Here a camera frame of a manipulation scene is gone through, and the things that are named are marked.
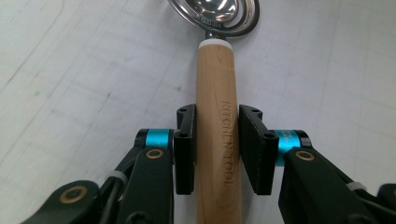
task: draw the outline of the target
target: shiny metal surface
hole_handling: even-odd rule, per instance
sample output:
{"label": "shiny metal surface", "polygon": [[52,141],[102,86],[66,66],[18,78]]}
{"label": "shiny metal surface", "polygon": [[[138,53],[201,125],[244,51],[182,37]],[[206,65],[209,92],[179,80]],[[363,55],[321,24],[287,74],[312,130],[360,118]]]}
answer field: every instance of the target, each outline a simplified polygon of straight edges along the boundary
{"label": "shiny metal surface", "polygon": [[205,38],[238,37],[248,34],[256,26],[260,17],[258,0],[236,0],[238,8],[234,13],[233,21],[216,21],[208,18],[206,14],[193,9],[191,1],[198,2],[208,0],[168,0],[171,6],[189,23],[203,29]]}
{"label": "shiny metal surface", "polygon": [[238,12],[238,0],[186,0],[197,14],[218,22],[233,20]]}

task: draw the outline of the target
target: white tabletop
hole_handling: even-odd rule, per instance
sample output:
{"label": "white tabletop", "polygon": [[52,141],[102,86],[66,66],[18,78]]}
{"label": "white tabletop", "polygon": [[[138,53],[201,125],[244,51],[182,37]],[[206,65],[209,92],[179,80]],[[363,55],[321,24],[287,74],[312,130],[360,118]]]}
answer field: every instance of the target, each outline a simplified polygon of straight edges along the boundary
{"label": "white tabletop", "polygon": [[[264,0],[230,40],[238,102],[269,129],[301,129],[376,194],[396,179],[396,2]],[[142,128],[176,128],[195,103],[202,31],[162,0],[0,3],[0,223],[32,215],[61,185],[102,184]],[[244,176],[245,223],[282,223]],[[176,196],[175,223],[194,223]]]}

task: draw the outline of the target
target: light brown wooden handle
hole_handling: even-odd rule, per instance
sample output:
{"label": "light brown wooden handle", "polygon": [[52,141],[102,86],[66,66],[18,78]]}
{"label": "light brown wooden handle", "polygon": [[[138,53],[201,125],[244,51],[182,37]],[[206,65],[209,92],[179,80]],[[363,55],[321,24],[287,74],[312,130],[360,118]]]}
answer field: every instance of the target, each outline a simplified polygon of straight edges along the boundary
{"label": "light brown wooden handle", "polygon": [[203,44],[198,55],[196,102],[197,223],[240,224],[241,180],[233,51],[223,40],[211,39]]}

